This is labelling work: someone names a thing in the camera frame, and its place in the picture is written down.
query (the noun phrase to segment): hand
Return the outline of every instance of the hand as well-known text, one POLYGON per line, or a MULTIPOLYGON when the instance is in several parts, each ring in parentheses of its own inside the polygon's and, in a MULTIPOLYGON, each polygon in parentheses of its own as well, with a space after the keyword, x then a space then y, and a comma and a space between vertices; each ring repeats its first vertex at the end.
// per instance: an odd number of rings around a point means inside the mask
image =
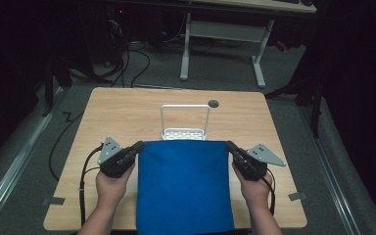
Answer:
POLYGON ((96 176, 98 202, 97 207, 116 209, 126 192, 127 180, 135 164, 133 164, 120 178, 110 178, 102 171, 96 176))
MULTIPOLYGON (((268 209, 268 194, 270 192, 269 187, 262 181, 249 181, 246 180, 239 169, 232 164, 234 172, 236 172, 237 177, 241 183, 241 192, 243 197, 246 199, 246 203, 249 208, 259 208, 259 209, 268 209)), ((266 174, 264 178, 267 182, 272 183, 272 178, 269 174, 266 174)))

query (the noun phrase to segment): person's left hand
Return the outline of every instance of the person's left hand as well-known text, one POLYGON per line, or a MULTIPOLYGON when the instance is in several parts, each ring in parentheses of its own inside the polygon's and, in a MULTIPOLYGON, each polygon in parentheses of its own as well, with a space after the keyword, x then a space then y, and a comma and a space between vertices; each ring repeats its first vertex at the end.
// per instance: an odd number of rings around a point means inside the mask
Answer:
POLYGON ((105 209, 116 209, 126 192, 127 180, 135 164, 133 164, 120 178, 110 178, 102 171, 96 176, 98 202, 97 206, 105 209))

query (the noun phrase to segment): desk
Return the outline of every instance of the desk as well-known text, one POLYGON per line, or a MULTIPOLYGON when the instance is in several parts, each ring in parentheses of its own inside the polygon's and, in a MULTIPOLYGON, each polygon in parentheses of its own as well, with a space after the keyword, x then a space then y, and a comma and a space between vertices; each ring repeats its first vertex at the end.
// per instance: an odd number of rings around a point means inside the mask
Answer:
MULTIPOLYGON (((229 6, 240 6, 247 8, 260 8, 272 11, 288 11, 296 13, 315 13, 316 8, 307 7, 302 3, 284 3, 273 0, 191 0, 192 2, 213 3, 229 6)), ((238 25, 231 23, 209 23, 203 21, 191 21, 191 14, 187 14, 185 26, 185 47, 182 55, 181 80, 188 79, 189 70, 189 42, 191 36, 211 37, 219 39, 239 40, 248 42, 259 42, 260 46, 256 55, 252 56, 252 64, 258 87, 264 88, 265 82, 261 72, 260 60, 264 52, 270 32, 272 31, 274 20, 269 20, 266 27, 256 27, 238 25)))
MULTIPOLYGON (((80 228, 78 185, 81 170, 89 153, 98 147, 100 142, 105 141, 107 136, 113 137, 124 147, 139 140, 161 140, 162 105, 207 104, 209 100, 218 101, 219 107, 211 110, 208 140, 232 140, 243 149, 250 149, 258 143, 263 143, 285 163, 287 162, 270 111, 261 93, 96 88, 91 94, 54 193, 54 197, 64 198, 65 201, 62 205, 50 206, 44 227, 48 230, 80 228)), ((192 115, 189 117, 188 121, 196 119, 192 115)), ((94 156, 88 168, 97 166, 97 159, 98 155, 94 156)), ((281 227, 305 226, 306 216, 301 202, 291 201, 288 197, 297 192, 289 167, 270 165, 269 168, 277 184, 275 212, 277 222, 281 227)), ((241 194, 240 182, 231 166, 229 170, 235 227, 250 228, 249 213, 241 194)), ((94 181, 96 171, 90 171, 85 177, 87 216, 93 211, 97 202, 94 181)), ((128 181, 126 194, 117 207, 114 229, 135 229, 137 175, 136 165, 128 181)))

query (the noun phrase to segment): blue towel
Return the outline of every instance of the blue towel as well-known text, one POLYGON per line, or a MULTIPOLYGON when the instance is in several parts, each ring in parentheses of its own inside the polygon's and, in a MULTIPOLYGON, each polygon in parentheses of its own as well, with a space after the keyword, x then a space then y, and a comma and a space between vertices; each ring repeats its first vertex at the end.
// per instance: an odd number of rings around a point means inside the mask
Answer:
POLYGON ((234 229, 225 142, 145 142, 138 168, 138 234, 234 229))

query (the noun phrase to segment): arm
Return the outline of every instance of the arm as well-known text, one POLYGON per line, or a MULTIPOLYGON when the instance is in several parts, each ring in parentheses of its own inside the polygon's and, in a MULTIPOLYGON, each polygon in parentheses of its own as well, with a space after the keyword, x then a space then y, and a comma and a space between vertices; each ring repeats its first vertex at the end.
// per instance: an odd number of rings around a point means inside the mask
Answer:
MULTIPOLYGON (((237 177, 240 179, 241 191, 243 197, 246 199, 247 207, 249 208, 250 223, 254 235, 277 235, 283 234, 279 225, 270 213, 268 208, 267 198, 269 195, 269 188, 267 185, 259 181, 248 181, 244 179, 240 171, 233 165, 237 177)), ((272 178, 269 174, 264 177, 269 183, 272 178)))
POLYGON ((111 233, 116 208, 126 192, 126 183, 134 167, 131 166, 120 178, 109 178, 99 171, 96 176, 97 205, 78 231, 79 235, 111 233))

